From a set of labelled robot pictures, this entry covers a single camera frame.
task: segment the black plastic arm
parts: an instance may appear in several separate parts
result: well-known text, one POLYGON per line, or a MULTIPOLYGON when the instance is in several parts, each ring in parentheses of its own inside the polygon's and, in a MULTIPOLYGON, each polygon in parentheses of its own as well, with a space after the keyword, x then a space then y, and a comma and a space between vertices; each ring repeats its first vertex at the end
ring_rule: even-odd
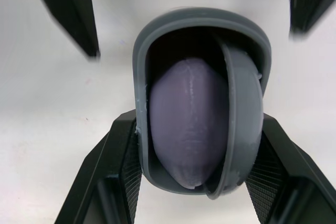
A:
POLYGON ((268 115, 262 131, 246 180, 260 223, 336 223, 336 191, 310 156, 268 115))
POLYGON ((55 223, 133 224, 141 175, 133 110, 85 158, 55 223))
POLYGON ((51 14, 90 57, 99 56, 92 0, 43 0, 51 14))

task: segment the white surface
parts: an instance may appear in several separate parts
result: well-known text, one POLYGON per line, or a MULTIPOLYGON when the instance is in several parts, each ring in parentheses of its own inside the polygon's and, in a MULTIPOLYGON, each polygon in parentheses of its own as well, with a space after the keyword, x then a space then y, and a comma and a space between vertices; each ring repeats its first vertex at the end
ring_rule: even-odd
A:
MULTIPOLYGON (((288 38, 288 0, 93 0, 101 61, 89 63, 40 0, 0 0, 0 223, 53 223, 84 157, 134 108, 131 53, 141 28, 181 6, 231 10, 272 45, 265 112, 336 186, 336 10, 288 38)), ((258 223, 243 186, 210 201, 143 179, 136 223, 258 223)))

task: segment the gray rounded frame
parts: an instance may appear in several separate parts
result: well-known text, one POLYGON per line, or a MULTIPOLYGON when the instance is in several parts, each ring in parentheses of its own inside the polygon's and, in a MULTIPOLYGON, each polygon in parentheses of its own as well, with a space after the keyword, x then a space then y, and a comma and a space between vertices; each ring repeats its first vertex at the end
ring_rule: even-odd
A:
MULTIPOLYGON (((155 20, 151 21, 148 25, 146 25, 138 38, 135 41, 134 49, 133 49, 133 78, 134 78, 134 91, 135 91, 135 107, 137 112, 136 122, 137 127, 136 131, 139 138, 139 154, 140 154, 140 163, 142 167, 142 172, 144 176, 148 179, 148 181, 155 185, 158 188, 180 194, 207 194, 209 198, 215 199, 222 192, 233 190, 235 187, 239 186, 247 177, 250 168, 253 164, 252 159, 255 159, 261 135, 261 127, 260 124, 258 126, 254 126, 254 129, 250 129, 250 131, 244 131, 243 135, 240 134, 240 137, 243 138, 241 141, 237 141, 235 144, 235 138, 231 137, 231 144, 228 146, 224 167, 228 172, 222 173, 222 177, 219 181, 218 186, 215 190, 211 191, 206 186, 204 189, 186 189, 179 185, 169 174, 168 172, 158 164, 158 162, 153 162, 155 160, 155 154, 153 153, 152 148, 150 147, 149 141, 149 129, 148 129, 148 114, 147 114, 147 83, 146 83, 146 59, 148 55, 148 50, 150 46, 153 44, 161 36, 178 30, 182 28, 188 27, 216 27, 222 28, 225 30, 233 30, 238 32, 253 41, 253 44, 257 48, 258 53, 254 55, 253 61, 246 59, 246 57, 242 56, 245 54, 244 51, 240 52, 239 49, 234 48, 230 45, 225 44, 224 41, 221 41, 220 37, 217 37, 217 42, 222 48, 223 54, 225 55, 225 61, 227 64, 228 77, 229 77, 229 88, 230 88, 230 79, 231 79, 231 87, 232 80, 236 80, 239 78, 239 71, 230 71, 228 66, 228 61, 232 63, 232 65, 241 65, 243 64, 247 69, 249 69, 250 73, 254 76, 253 79, 257 78, 258 82, 260 82, 260 100, 262 99, 262 95, 265 92, 268 77, 270 74, 270 66, 271 66, 271 47, 269 40, 266 34, 262 31, 260 27, 258 27, 255 23, 251 22, 247 18, 244 18, 240 15, 227 12, 220 9, 212 9, 212 8, 185 8, 174 10, 170 13, 164 14, 155 20), (253 133, 253 139, 249 137, 250 133, 253 133), (246 151, 246 146, 241 146, 241 142, 251 142, 251 152, 249 158, 244 158, 243 163, 239 161, 240 149, 244 148, 244 153, 249 153, 246 151)), ((249 87, 246 81, 241 81, 242 84, 239 85, 238 90, 242 90, 242 87, 249 87)), ((254 97, 258 97, 258 91, 252 91, 255 93, 254 97)), ((236 108, 236 116, 237 118, 244 118, 244 111, 239 108, 250 108, 249 106, 241 106, 241 103, 244 103, 242 100, 242 96, 240 98, 233 98, 230 96, 230 111, 232 111, 232 106, 234 105, 236 108)), ((262 102, 257 101, 255 98, 253 100, 253 107, 255 109, 249 110, 248 114, 250 114, 250 121, 257 119, 260 123, 260 115, 262 121, 262 102)), ((235 132, 237 130, 242 129, 242 126, 249 120, 245 120, 243 123, 239 121, 235 121, 235 132)))

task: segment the gray plastic housing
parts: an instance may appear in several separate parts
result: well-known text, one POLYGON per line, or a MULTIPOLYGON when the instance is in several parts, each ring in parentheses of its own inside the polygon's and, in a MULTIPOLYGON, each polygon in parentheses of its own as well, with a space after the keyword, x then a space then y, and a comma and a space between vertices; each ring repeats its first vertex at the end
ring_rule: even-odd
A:
POLYGON ((212 8, 178 9, 151 21, 138 35, 133 50, 136 132, 142 172, 154 186, 179 194, 207 194, 215 199, 241 185, 248 176, 259 148, 262 127, 262 96, 271 66, 271 47, 266 34, 250 20, 212 8), (189 27, 216 28, 214 39, 225 57, 228 74, 229 139, 224 167, 202 188, 179 185, 158 161, 149 137, 147 59, 151 45, 161 36, 189 27), (230 41, 221 31, 234 31, 249 43, 230 41))

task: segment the purple egg-shaped object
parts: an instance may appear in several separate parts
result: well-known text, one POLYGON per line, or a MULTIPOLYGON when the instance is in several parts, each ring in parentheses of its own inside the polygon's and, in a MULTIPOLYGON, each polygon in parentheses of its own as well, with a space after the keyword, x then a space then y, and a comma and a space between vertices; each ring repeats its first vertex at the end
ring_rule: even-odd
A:
POLYGON ((173 65, 152 87, 150 126, 156 155, 183 187, 203 184, 228 138, 228 84, 203 59, 173 65))

